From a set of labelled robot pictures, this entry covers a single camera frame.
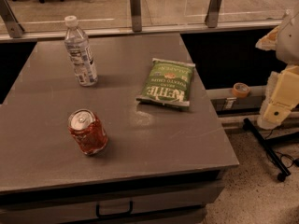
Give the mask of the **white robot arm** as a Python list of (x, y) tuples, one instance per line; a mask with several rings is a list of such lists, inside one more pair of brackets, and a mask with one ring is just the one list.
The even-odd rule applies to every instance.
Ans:
[(272, 130), (299, 104), (299, 5), (287, 9), (282, 23), (260, 38), (255, 47), (274, 50), (277, 59), (287, 64), (280, 73), (271, 72), (257, 118), (260, 128)]

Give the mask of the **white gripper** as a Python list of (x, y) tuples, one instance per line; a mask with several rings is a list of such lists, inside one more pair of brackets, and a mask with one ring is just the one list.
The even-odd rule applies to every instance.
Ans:
[[(262, 50), (275, 50), (279, 27), (272, 29), (260, 38), (255, 47)], [(257, 124), (265, 130), (280, 126), (292, 110), (299, 104), (299, 67), (288, 65), (280, 73), (272, 72), (267, 80), (265, 98), (262, 102)]]

